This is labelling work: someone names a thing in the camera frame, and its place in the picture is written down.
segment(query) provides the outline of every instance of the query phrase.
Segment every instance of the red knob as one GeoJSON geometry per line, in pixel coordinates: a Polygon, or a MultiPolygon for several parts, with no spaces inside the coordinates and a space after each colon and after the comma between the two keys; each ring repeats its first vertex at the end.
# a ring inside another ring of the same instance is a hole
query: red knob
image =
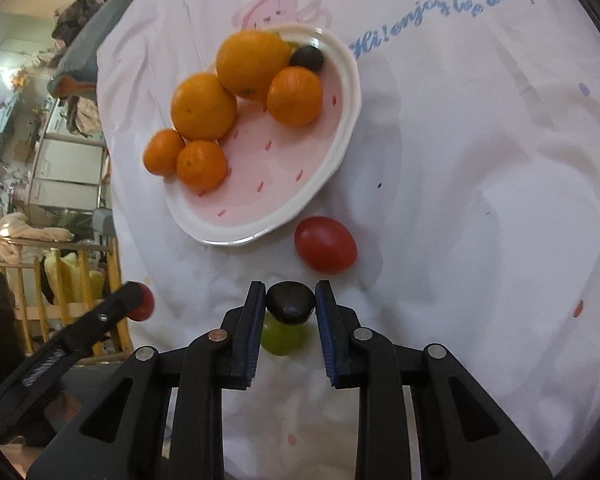
{"type": "Polygon", "coordinates": [[[126,316],[132,321],[146,321],[155,310],[154,294],[144,283],[138,283],[138,286],[142,289],[142,303],[126,316]]]}

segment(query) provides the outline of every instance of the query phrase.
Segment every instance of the bed sheet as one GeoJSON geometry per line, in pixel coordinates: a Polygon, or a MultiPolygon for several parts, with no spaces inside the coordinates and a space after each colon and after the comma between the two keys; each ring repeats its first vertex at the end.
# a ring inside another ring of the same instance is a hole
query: bed sheet
{"type": "MultiPolygon", "coordinates": [[[[299,219],[345,223],[360,252],[331,280],[396,344],[446,345],[558,472],[600,415],[600,35],[576,0],[135,0],[98,53],[124,278],[147,282],[136,345],[186,346],[251,280],[322,276],[299,219]],[[298,21],[350,45],[363,106],[337,174],[298,219],[210,248],[171,218],[141,163],[170,97],[238,28],[298,21]]],[[[261,352],[224,395],[239,479],[352,478],[357,394],[334,391],[314,331],[261,352]]]]}

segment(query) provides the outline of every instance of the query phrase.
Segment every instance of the black plum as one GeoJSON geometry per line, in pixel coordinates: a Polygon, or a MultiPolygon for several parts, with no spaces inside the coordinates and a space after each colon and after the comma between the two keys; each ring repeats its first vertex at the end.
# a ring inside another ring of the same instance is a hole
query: black plum
{"type": "Polygon", "coordinates": [[[306,322],[315,308],[315,296],[303,283],[280,282],[267,291],[267,310],[280,323],[300,325],[306,322]]]}
{"type": "Polygon", "coordinates": [[[303,45],[296,49],[289,61],[291,66],[303,66],[318,73],[324,65],[324,56],[319,48],[312,45],[303,45]]]}

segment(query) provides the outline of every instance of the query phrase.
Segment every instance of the pink plate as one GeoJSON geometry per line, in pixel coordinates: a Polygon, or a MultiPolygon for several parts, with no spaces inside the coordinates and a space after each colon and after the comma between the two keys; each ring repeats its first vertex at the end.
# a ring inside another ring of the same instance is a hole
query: pink plate
{"type": "Polygon", "coordinates": [[[220,141],[229,163],[225,181],[206,193],[176,178],[165,181],[171,215],[205,244],[245,244],[298,215],[338,169],[360,113],[358,67],[344,43],[299,23],[272,30],[322,50],[322,113],[309,126],[289,128],[262,104],[238,100],[238,119],[220,141]]]}

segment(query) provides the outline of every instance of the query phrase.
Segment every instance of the orange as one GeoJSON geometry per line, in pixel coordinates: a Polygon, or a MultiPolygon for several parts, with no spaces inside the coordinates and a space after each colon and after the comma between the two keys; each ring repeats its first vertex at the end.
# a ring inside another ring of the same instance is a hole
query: orange
{"type": "Polygon", "coordinates": [[[301,66],[282,69],[269,87],[267,111],[285,126],[309,124],[322,111],[320,78],[301,66]]]}
{"type": "Polygon", "coordinates": [[[149,173],[167,176],[176,172],[178,153],[184,148],[184,139],[175,130],[160,130],[142,154],[142,163],[149,173]]]}
{"type": "Polygon", "coordinates": [[[218,76],[194,74],[176,88],[171,99],[171,121],[185,139],[215,140],[235,123],[238,103],[218,76]]]}
{"type": "Polygon", "coordinates": [[[227,163],[222,148],[210,140],[194,140],[178,155],[176,173],[195,190],[206,191],[226,176],[227,163]]]}
{"type": "Polygon", "coordinates": [[[238,97],[264,102],[274,76],[291,59],[291,47],[273,32],[242,30],[230,35],[216,55],[222,84],[238,97]]]}

